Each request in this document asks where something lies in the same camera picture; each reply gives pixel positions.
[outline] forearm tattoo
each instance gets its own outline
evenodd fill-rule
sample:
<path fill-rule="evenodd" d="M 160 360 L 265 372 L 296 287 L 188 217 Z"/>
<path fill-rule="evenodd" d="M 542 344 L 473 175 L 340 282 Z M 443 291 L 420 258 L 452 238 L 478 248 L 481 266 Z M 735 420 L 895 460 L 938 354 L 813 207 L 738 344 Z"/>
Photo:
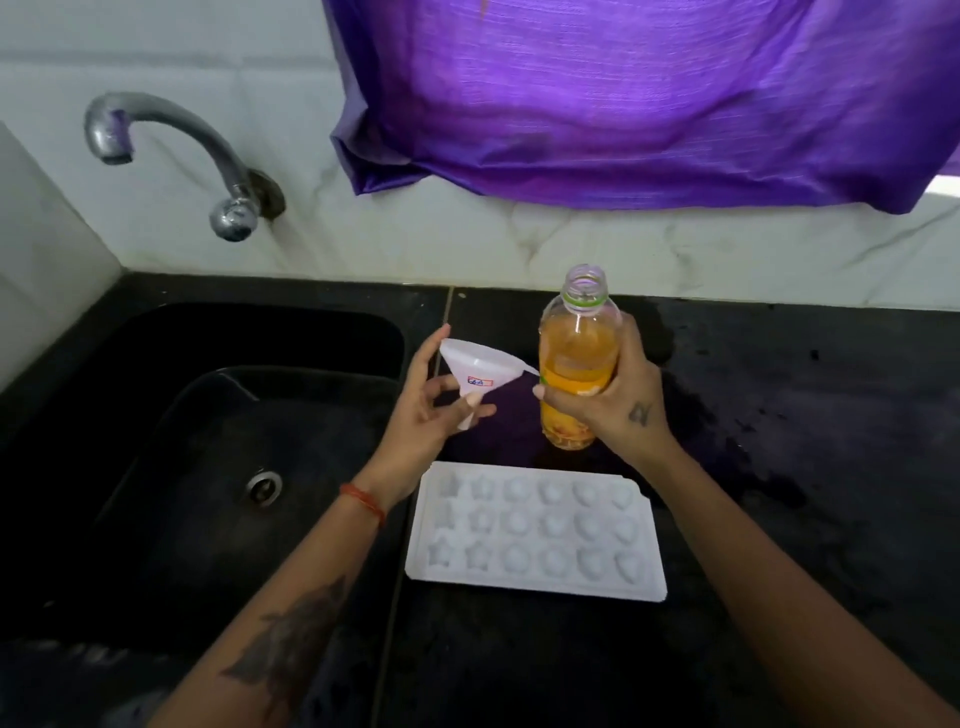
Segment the forearm tattoo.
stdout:
<path fill-rule="evenodd" d="M 652 407 L 653 404 L 637 402 L 634 405 L 634 408 L 630 410 L 630 414 L 627 415 L 627 419 L 632 423 L 638 423 L 641 427 L 646 427 L 647 419 L 650 417 L 650 410 Z"/>
<path fill-rule="evenodd" d="M 307 592 L 283 614 L 264 615 L 267 628 L 221 674 L 246 685 L 263 683 L 270 696 L 265 717 L 280 703 L 293 715 L 310 687 L 346 595 L 347 580 L 341 576 Z"/>

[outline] clear plastic bottle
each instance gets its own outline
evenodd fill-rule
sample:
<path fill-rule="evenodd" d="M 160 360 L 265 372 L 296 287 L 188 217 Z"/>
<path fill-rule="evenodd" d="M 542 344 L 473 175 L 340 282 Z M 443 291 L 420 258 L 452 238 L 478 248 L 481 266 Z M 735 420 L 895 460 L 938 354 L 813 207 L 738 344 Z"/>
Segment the clear plastic bottle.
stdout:
<path fill-rule="evenodd" d="M 603 270 L 586 264 L 571 268 L 540 319 L 540 380 L 583 397 L 602 392 L 620 353 L 620 323 Z M 540 422 L 546 439 L 558 448 L 583 449 L 594 440 L 589 427 L 545 402 Z"/>

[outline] person's left hand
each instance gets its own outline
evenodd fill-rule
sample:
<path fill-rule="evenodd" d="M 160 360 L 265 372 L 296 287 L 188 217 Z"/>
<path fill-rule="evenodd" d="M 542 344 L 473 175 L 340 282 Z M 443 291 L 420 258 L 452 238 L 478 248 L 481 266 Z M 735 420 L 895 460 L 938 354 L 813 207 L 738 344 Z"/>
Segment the person's left hand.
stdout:
<path fill-rule="evenodd" d="M 430 360 L 449 335 L 450 324 L 444 324 L 414 354 L 387 431 L 370 462 L 353 480 L 384 511 L 414 492 L 420 476 L 440 454 L 446 438 L 456 434 L 460 422 L 472 413 L 470 426 L 474 426 L 496 412 L 495 404 L 480 404 L 479 392 L 471 392 L 446 407 L 433 405 L 441 392 L 460 388 L 453 375 L 427 379 Z"/>

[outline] white silicone mold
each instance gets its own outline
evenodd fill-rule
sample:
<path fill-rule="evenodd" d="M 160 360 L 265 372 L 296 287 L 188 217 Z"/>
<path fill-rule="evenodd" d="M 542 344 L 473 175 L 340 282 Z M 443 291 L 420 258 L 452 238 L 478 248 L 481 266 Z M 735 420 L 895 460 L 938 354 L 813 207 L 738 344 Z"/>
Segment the white silicone mold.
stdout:
<path fill-rule="evenodd" d="M 663 601 L 650 501 L 613 475 L 434 463 L 420 480 L 407 575 Z"/>

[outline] bottle mouth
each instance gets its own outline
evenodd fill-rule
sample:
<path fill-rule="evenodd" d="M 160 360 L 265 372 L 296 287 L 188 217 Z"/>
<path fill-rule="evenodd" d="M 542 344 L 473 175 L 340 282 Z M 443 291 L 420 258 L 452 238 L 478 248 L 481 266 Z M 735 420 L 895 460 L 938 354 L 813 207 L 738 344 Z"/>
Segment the bottle mouth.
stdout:
<path fill-rule="evenodd" d="M 587 311 L 601 306 L 609 297 L 607 276 L 595 265 L 574 266 L 566 274 L 561 296 L 567 308 Z"/>

